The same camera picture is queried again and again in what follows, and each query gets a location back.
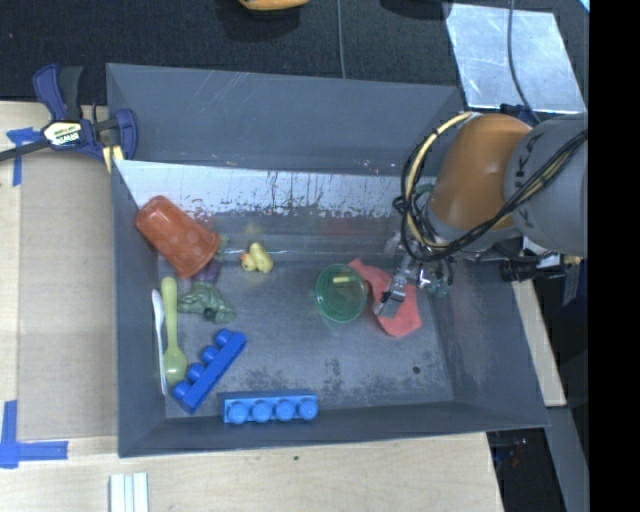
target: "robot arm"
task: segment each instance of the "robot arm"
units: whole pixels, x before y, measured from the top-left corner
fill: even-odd
[[[460,124],[435,186],[421,186],[430,146]],[[395,206],[406,257],[376,313],[394,315],[408,275],[446,293],[461,258],[500,260],[510,280],[522,280],[524,263],[533,277],[549,255],[586,258],[587,134],[586,113],[534,128],[505,114],[464,113],[435,130],[403,172]]]

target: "green toy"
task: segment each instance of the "green toy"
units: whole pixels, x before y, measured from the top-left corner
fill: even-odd
[[[191,291],[180,297],[178,311],[204,315],[215,324],[231,322],[236,317],[234,309],[208,281],[195,281]]]

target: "white utensil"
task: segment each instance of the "white utensil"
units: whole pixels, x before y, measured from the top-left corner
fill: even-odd
[[[151,301],[153,302],[153,316],[156,320],[156,338],[158,339],[158,366],[160,368],[160,386],[162,394],[167,394],[167,377],[164,374],[164,364],[162,363],[162,324],[164,323],[164,303],[162,295],[158,290],[151,291]]]

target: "bin floor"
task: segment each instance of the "bin floor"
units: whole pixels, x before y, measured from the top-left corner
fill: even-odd
[[[199,361],[222,328],[242,331],[247,344],[195,415],[218,415],[217,393],[223,391],[309,388],[322,409],[452,400],[432,310],[435,299],[418,293],[423,327],[403,338],[382,330],[371,311],[371,296],[357,319],[333,323],[320,314],[313,291],[317,276],[331,263],[348,260],[276,262],[268,274],[246,272],[233,257],[225,261],[216,287],[235,308],[235,320],[216,325],[180,313],[178,342],[190,364]],[[161,278],[172,275],[166,260],[159,260],[159,272]],[[182,295],[191,282],[179,280],[178,286]],[[166,415],[187,416],[171,396]]]

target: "black floor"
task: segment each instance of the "black floor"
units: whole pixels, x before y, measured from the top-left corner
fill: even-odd
[[[510,1],[460,3],[507,8]],[[518,0],[516,8],[555,14],[588,104],[582,4]],[[271,20],[249,16],[237,0],[0,0],[0,13],[0,99],[35,100],[33,73],[52,62],[83,66],[79,102],[98,105],[106,105],[107,62],[459,85],[446,9],[436,0],[310,0]],[[586,349],[586,306],[561,307],[561,284],[539,279],[536,290],[561,376],[577,390],[569,391],[570,406],[588,460],[586,387],[569,364]],[[489,439],[507,512],[564,512],[542,430]]]

